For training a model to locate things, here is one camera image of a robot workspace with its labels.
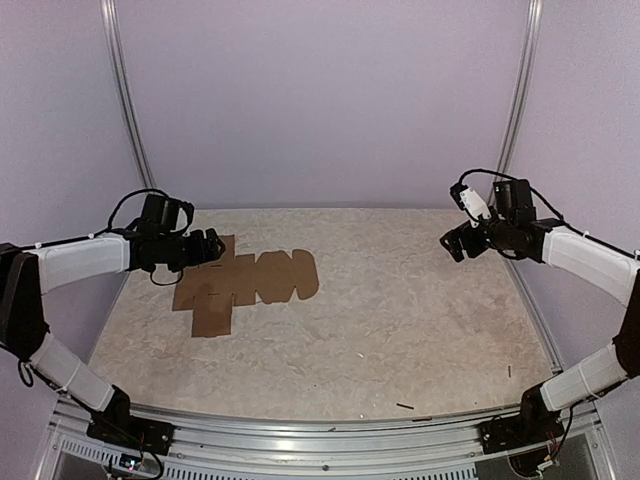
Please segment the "brown cardboard box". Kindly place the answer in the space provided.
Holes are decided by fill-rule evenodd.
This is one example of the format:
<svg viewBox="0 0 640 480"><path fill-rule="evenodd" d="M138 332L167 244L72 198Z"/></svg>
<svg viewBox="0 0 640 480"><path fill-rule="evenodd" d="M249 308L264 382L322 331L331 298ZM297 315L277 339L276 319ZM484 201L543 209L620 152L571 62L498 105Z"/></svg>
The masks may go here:
<svg viewBox="0 0 640 480"><path fill-rule="evenodd" d="M191 336L213 338L229 335L235 307L287 303L313 297L319 278L313 254L294 249L237 254L235 237L224 236L221 258L184 270L175 286L174 311L192 313Z"/></svg>

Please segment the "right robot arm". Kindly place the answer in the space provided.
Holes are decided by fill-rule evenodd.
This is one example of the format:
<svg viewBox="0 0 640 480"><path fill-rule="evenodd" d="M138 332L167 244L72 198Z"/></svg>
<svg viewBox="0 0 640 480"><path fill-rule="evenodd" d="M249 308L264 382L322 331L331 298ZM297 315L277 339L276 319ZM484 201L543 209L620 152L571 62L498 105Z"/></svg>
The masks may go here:
<svg viewBox="0 0 640 480"><path fill-rule="evenodd" d="M526 390L519 413L480 425L489 453L562 435L560 412L606 394L639 376L639 260L578 234L558 220L534 221L520 229L506 220L467 221L440 238L456 262L488 249L511 250L596 286L626 307L611 342L562 373Z"/></svg>

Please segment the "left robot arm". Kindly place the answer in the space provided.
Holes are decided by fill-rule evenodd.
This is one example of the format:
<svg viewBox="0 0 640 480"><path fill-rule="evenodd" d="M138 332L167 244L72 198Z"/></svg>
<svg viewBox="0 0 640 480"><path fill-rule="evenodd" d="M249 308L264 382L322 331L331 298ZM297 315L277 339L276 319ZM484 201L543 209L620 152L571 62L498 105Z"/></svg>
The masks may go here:
<svg viewBox="0 0 640 480"><path fill-rule="evenodd" d="M42 297L58 287L106 274L151 273L159 265L181 272L215 261L225 250L212 229L160 236L122 232L31 249L6 243L1 247L1 346L20 366L69 395L90 414L90 437L164 452L173 437L173 425L133 416L129 396L92 371L51 333Z"/></svg>

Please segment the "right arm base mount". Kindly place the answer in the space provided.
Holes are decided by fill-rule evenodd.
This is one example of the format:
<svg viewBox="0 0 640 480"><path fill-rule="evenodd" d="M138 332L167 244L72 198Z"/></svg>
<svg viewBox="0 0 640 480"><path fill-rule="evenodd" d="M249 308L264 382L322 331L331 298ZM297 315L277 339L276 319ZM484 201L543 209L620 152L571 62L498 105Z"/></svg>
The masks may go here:
<svg viewBox="0 0 640 480"><path fill-rule="evenodd" d="M565 429L557 417L541 422L526 422L519 415L494 417L478 425L485 455L518 449L552 438L560 439Z"/></svg>

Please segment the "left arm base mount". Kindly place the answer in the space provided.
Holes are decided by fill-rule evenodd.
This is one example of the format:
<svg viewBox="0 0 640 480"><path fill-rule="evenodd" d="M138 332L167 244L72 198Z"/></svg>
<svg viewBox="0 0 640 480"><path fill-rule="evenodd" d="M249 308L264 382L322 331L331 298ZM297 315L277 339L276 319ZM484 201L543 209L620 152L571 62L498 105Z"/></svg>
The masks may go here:
<svg viewBox="0 0 640 480"><path fill-rule="evenodd" d="M92 419L86 435L107 444L156 455L167 455L175 426L171 423L132 417L126 426L113 426L104 419Z"/></svg>

